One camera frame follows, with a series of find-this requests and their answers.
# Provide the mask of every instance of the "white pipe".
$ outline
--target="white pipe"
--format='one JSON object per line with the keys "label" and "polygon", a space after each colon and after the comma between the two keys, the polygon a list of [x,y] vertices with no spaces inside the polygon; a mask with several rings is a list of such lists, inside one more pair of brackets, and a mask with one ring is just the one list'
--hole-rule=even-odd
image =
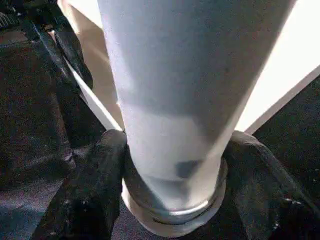
{"label": "white pipe", "polygon": [[[150,221],[186,224],[214,201],[222,153],[294,2],[99,1],[133,161],[124,180]],[[196,228],[162,234],[139,220],[167,237]]]}

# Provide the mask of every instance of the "white surface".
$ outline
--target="white surface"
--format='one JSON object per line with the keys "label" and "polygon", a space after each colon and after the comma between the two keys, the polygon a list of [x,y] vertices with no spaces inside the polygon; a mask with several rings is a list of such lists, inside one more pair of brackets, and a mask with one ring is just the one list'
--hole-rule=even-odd
{"label": "white surface", "polygon": [[[67,1],[102,28],[97,0]],[[319,9],[319,0],[297,1],[236,125],[237,130],[246,131],[272,106],[272,113],[276,113],[283,105],[276,103],[320,65]],[[285,99],[289,101],[301,88],[296,87]],[[266,115],[259,124],[271,116]],[[250,132],[258,127],[256,124]]]}
{"label": "white surface", "polygon": [[81,43],[84,61],[93,77],[92,91],[120,127],[124,128],[102,29],[71,6],[68,0],[58,0],[58,4]]}
{"label": "white surface", "polygon": [[76,82],[79,84],[81,88],[83,97],[85,98],[88,107],[91,109],[94,115],[99,119],[99,121],[105,127],[105,129],[106,130],[116,129],[118,131],[122,131],[122,128],[118,125],[118,123],[114,120],[111,114],[107,111],[105,106],[99,101],[97,96],[91,91],[91,89],[87,86],[87,84],[81,79],[79,74],[70,66],[67,60],[66,62]]}

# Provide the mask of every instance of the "black fabric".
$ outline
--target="black fabric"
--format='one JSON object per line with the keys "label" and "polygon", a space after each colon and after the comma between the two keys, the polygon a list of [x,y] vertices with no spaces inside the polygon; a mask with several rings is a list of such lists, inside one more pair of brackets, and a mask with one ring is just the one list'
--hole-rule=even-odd
{"label": "black fabric", "polygon": [[320,207],[320,76],[253,135]]}
{"label": "black fabric", "polygon": [[35,54],[39,48],[39,42],[0,45],[0,189],[27,181],[35,174],[28,169],[75,167],[56,80]]}
{"label": "black fabric", "polygon": [[110,239],[119,215],[126,150],[123,132],[105,132],[64,180],[31,239]]}
{"label": "black fabric", "polygon": [[[268,239],[276,229],[288,233],[290,239],[320,237],[320,210],[265,145],[235,131],[223,156],[229,166],[232,199],[248,239]],[[305,211],[294,213],[295,203]]]}
{"label": "black fabric", "polygon": [[70,94],[61,86],[56,96],[71,148],[77,149],[96,142],[106,129],[79,95]]}
{"label": "black fabric", "polygon": [[91,73],[85,64],[80,42],[70,25],[61,24],[55,27],[54,36],[57,45],[63,51],[65,57],[74,70],[84,80],[89,88],[93,88],[94,83]]}

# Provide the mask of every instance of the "pvc pipe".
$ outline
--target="pvc pipe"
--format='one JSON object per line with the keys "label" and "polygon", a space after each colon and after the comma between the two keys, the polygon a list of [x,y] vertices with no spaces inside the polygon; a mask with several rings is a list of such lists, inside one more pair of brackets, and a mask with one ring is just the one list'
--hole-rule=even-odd
{"label": "pvc pipe", "polygon": [[222,153],[294,2],[99,1],[133,163],[125,202],[152,232],[148,221],[183,225],[214,202]]}

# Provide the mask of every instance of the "pipe base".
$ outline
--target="pipe base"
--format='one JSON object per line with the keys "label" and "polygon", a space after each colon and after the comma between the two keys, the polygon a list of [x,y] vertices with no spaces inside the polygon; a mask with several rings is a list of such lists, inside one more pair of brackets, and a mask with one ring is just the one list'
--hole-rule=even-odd
{"label": "pipe base", "polygon": [[139,206],[131,197],[126,183],[122,180],[122,199],[129,211],[150,232],[166,238],[177,238],[191,233],[206,224],[219,210],[226,192],[226,180],[216,189],[213,203],[197,217],[183,224],[164,224],[155,220],[147,209]]}

